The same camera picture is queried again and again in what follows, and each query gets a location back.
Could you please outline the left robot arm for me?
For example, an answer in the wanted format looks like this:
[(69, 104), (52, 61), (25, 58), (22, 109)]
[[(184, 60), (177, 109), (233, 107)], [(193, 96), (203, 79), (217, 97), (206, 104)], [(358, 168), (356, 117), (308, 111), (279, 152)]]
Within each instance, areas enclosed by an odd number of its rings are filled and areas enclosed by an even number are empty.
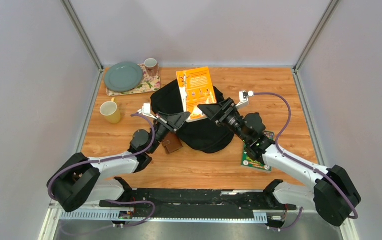
[(149, 122), (150, 131), (136, 131), (129, 149), (120, 154), (106, 157), (73, 154), (47, 182), (50, 198), (67, 213), (95, 201), (113, 201), (121, 208), (128, 206), (132, 199), (131, 187), (120, 175), (144, 170), (164, 138), (177, 132), (189, 116), (189, 112), (159, 112), (155, 120)]

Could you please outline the orange book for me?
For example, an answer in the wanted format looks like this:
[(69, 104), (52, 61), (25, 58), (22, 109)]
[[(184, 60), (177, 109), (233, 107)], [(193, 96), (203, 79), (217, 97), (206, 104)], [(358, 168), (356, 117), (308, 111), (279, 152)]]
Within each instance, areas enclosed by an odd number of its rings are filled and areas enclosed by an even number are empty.
[(198, 105), (217, 102), (208, 67), (200, 67), (176, 72), (182, 107), (190, 116), (188, 123), (203, 120), (205, 115)]

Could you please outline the green coin book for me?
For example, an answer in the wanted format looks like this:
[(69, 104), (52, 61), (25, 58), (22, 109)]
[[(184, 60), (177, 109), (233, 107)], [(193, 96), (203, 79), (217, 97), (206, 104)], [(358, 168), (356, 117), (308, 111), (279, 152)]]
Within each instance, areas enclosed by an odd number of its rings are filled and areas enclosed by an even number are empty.
[(272, 168), (268, 165), (264, 165), (258, 161), (252, 160), (248, 157), (247, 151), (245, 150), (245, 144), (243, 144), (242, 157), (240, 161), (240, 166), (252, 170), (257, 170), (265, 173), (270, 173)]

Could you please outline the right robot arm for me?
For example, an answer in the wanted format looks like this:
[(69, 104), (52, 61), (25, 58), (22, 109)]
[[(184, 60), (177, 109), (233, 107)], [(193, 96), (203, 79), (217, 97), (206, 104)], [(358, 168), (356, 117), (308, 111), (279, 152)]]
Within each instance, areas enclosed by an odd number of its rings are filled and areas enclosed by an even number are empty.
[(292, 185), (282, 180), (269, 184), (264, 203), (275, 210), (291, 204), (315, 210), (327, 223), (339, 227), (346, 219), (355, 219), (361, 197), (342, 167), (325, 167), (309, 162), (280, 147), (264, 135), (265, 126), (259, 113), (241, 116), (230, 98), (198, 109), (218, 126), (227, 127), (245, 145), (244, 151), (254, 161), (276, 168), (302, 183)]

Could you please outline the black backpack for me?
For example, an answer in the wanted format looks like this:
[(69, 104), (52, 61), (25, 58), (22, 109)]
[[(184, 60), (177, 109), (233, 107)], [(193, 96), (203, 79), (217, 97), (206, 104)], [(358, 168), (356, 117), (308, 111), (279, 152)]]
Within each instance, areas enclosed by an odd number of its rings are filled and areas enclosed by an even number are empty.
[[(174, 80), (150, 97), (154, 113), (177, 114), (183, 112), (177, 80)], [(209, 119), (186, 122), (176, 133), (177, 137), (191, 149), (213, 154), (226, 148), (234, 134), (224, 126), (217, 126)]]

